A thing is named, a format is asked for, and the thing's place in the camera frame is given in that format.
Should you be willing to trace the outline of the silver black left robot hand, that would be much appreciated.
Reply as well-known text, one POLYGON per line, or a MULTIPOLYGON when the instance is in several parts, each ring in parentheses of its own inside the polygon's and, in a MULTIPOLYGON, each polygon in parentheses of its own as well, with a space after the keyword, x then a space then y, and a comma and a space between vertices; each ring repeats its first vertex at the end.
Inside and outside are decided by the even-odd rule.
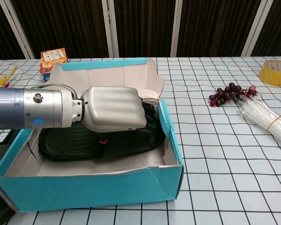
POLYGON ((138 154, 159 147, 164 139, 156 107, 135 88, 93 86, 81 96, 82 123, 98 135, 105 154, 138 154))

